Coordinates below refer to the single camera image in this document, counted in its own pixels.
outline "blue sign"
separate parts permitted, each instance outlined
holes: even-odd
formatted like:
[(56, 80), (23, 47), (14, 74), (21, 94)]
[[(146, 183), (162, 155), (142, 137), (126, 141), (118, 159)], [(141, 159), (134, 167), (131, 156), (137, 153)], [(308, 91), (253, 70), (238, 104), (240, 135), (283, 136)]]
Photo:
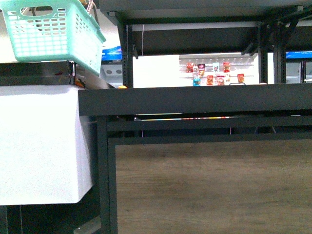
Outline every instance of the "blue sign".
[(287, 59), (312, 59), (312, 51), (286, 52)]
[(122, 59), (121, 46), (116, 46), (110, 49), (104, 49), (102, 51), (102, 61), (121, 60), (121, 59)]

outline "metal shelf frame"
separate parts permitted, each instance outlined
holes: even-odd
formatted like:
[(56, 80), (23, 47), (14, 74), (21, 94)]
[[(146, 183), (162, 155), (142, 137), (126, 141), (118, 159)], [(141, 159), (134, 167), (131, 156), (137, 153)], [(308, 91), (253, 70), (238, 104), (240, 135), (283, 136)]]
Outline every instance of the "metal shelf frame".
[(101, 233), (118, 233), (117, 145), (312, 139), (311, 95), (312, 84), (79, 91), (79, 114), (97, 119)]
[(128, 87), (133, 87), (133, 56), (137, 58), (142, 54), (143, 29), (139, 28), (143, 25), (149, 28), (144, 36), (145, 55), (258, 53), (260, 83), (268, 82), (268, 51), (274, 52), (275, 84), (286, 83), (285, 52), (307, 50), (312, 45), (312, 39), (306, 37), (311, 27), (296, 27), (300, 20), (312, 16), (311, 0), (304, 5), (297, 0), (252, 0), (247, 5), (242, 0), (196, 0), (191, 6), (185, 0), (148, 0), (144, 4), (100, 0), (99, 4), (101, 12), (118, 25), (123, 50), (123, 81)]

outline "basket handle hole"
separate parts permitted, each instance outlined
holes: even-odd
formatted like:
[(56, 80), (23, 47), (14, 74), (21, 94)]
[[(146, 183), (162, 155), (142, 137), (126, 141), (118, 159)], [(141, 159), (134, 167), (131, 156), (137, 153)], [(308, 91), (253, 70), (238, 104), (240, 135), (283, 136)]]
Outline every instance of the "basket handle hole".
[(52, 12), (51, 6), (24, 7), (20, 10), (23, 16), (47, 16)]

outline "black wire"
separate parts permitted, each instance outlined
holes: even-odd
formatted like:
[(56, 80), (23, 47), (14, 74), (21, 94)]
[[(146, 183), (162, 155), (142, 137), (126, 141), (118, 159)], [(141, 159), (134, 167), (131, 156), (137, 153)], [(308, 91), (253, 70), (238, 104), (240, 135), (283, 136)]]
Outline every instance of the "black wire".
[(99, 22), (98, 22), (98, 14), (97, 14), (97, 7), (95, 5), (93, 6), (93, 12), (94, 12), (94, 18), (96, 19), (96, 22), (99, 24)]
[(32, 7), (32, 8), (31, 8), (31, 12), (33, 13), (33, 16), (36, 16), (35, 7)]

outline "red snack bag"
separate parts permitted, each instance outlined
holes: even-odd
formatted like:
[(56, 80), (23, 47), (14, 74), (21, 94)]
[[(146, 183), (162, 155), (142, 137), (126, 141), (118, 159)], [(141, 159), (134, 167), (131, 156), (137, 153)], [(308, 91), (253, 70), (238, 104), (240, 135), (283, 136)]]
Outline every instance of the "red snack bag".
[(224, 85), (224, 78), (225, 78), (225, 76), (217, 76), (216, 77), (218, 85)]
[(238, 83), (244, 83), (245, 77), (244, 74), (237, 74)]
[(230, 72), (231, 70), (231, 64), (229, 62), (223, 63), (223, 72)]
[(194, 67), (194, 63), (193, 62), (188, 62), (186, 64), (186, 72), (187, 73), (193, 72), (193, 67)]

